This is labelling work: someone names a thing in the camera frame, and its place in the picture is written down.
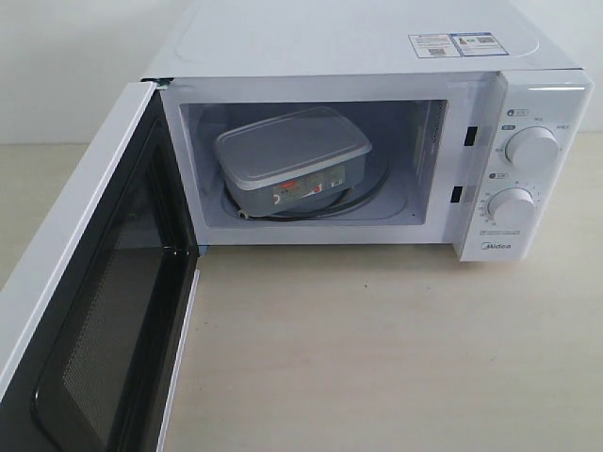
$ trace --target microwave top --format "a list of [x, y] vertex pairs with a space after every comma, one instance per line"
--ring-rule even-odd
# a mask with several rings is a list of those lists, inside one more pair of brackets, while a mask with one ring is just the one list
[[196, 0], [144, 74], [581, 69], [508, 0]]

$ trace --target white wall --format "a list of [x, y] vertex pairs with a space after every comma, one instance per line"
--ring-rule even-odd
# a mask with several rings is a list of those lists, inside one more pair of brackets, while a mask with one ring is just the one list
[[[512, 1], [598, 82], [583, 128], [603, 131], [603, 2]], [[0, 142], [90, 141], [188, 3], [0, 0]]]

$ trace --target plastic food container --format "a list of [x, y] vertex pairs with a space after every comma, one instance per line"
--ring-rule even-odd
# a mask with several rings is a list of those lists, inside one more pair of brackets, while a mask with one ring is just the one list
[[359, 184], [372, 149], [332, 108], [320, 106], [230, 130], [216, 139], [226, 186], [242, 217], [265, 217]]

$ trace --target beige table surface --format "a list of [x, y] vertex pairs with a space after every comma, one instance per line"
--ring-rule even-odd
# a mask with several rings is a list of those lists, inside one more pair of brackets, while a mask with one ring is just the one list
[[[602, 148], [579, 136], [520, 263], [211, 248], [166, 450], [603, 450]], [[0, 284], [82, 149], [0, 147]]]

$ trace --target midea logo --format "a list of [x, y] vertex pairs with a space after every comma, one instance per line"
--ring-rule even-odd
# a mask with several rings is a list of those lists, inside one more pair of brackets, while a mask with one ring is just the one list
[[492, 242], [483, 242], [481, 244], [482, 250], [508, 250], [511, 248], [511, 245], [508, 243], [492, 243]]

